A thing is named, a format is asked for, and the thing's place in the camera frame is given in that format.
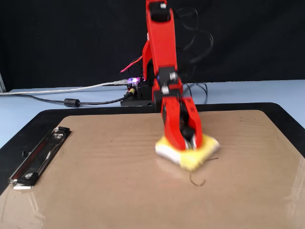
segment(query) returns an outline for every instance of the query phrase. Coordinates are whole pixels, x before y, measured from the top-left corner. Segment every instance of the sponge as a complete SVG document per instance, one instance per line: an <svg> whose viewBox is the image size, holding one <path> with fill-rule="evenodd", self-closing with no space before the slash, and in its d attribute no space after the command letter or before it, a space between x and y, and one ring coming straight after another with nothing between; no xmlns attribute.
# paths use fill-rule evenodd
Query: sponge
<svg viewBox="0 0 305 229"><path fill-rule="evenodd" d="M219 148L216 139L203 135L203 144L200 148L177 150L163 136L155 146L156 153L188 171L194 171Z"/></svg>

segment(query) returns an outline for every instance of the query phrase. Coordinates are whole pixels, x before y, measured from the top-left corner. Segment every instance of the purple led light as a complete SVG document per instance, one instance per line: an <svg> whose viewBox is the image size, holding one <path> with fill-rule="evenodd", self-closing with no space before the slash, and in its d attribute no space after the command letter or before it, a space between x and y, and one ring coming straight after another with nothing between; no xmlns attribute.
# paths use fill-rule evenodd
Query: purple led light
<svg viewBox="0 0 305 229"><path fill-rule="evenodd" d="M137 78L129 78L127 83L137 83L140 81L140 77Z"/></svg>

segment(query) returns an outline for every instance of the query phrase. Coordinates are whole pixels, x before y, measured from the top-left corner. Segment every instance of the brown cardboard surface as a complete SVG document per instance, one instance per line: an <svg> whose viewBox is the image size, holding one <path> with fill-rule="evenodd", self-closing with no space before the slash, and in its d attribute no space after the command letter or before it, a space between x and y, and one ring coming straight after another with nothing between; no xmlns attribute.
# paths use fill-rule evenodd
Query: brown cardboard surface
<svg viewBox="0 0 305 229"><path fill-rule="evenodd" d="M305 162L260 111L200 113L221 144L189 173L154 151L160 114L70 116L31 190L0 196L0 228L305 228Z"/></svg>

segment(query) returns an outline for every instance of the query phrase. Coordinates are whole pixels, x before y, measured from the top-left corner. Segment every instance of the light blue table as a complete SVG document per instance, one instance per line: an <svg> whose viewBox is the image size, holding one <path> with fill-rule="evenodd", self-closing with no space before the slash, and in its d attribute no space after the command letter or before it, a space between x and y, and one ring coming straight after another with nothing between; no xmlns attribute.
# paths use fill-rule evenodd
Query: light blue table
<svg viewBox="0 0 305 229"><path fill-rule="evenodd" d="M305 127L305 80L208 83L209 104L272 102L284 108L299 124ZM13 91L38 91L50 89L22 89ZM121 98L125 86L110 86L83 92L41 94L40 98L82 102L102 102ZM201 88L192 87L193 99L202 104L205 95ZM120 106L120 103L83 107ZM50 104L30 98L0 97L0 147L20 131L35 115L49 109L69 109L61 104Z"/></svg>

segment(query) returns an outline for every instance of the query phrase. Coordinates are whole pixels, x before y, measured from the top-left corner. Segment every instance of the clipboard clip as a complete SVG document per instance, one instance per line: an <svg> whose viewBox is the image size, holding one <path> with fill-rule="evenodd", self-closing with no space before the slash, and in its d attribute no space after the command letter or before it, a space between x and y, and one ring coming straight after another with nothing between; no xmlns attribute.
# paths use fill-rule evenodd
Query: clipboard clip
<svg viewBox="0 0 305 229"><path fill-rule="evenodd" d="M32 188L70 133L69 128L61 126L50 130L33 151L22 153L26 159L11 175L8 183L14 185L14 189Z"/></svg>

